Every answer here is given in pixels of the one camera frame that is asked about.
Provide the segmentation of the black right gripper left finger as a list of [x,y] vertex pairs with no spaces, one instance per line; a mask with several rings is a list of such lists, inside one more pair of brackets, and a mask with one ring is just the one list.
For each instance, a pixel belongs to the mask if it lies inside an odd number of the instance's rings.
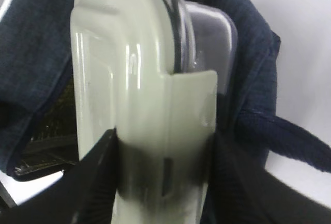
[[107,130],[60,180],[1,214],[1,223],[110,223],[117,188],[117,133]]

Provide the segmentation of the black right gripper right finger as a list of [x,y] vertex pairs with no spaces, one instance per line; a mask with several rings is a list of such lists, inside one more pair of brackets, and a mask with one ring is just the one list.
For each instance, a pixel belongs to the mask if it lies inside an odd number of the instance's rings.
[[216,223],[330,223],[330,208],[260,167],[231,138],[212,137],[209,197]]

